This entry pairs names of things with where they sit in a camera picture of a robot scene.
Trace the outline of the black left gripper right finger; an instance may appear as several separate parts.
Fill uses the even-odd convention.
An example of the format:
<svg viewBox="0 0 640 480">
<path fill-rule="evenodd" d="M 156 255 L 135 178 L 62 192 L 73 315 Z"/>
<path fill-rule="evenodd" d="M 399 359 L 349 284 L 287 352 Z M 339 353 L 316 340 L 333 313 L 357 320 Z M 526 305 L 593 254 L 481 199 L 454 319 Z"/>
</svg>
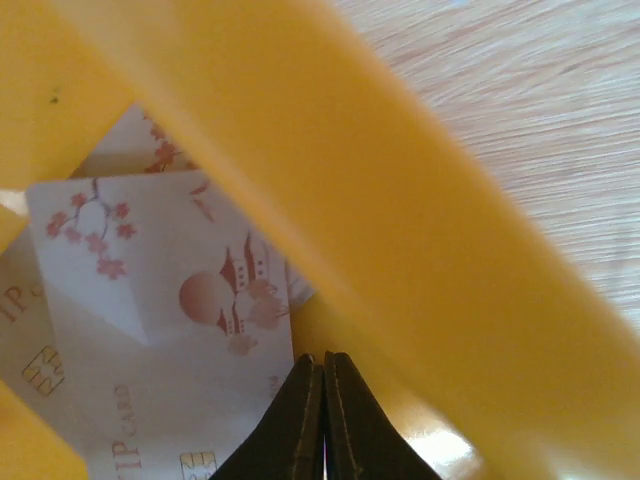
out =
<svg viewBox="0 0 640 480">
<path fill-rule="evenodd" d="M 324 428 L 330 479 L 437 479 L 394 428 L 351 357 L 324 358 Z"/>
</svg>

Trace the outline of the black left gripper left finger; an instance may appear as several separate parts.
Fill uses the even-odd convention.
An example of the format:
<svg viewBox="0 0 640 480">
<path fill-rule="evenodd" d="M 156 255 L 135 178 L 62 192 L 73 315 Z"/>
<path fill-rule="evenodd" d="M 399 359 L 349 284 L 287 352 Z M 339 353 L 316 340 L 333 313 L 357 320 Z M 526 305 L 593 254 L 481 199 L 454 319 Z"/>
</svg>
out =
<svg viewBox="0 0 640 480">
<path fill-rule="evenodd" d="M 305 354 L 247 439 L 212 475 L 218 480 L 321 479 L 323 369 Z"/>
</svg>

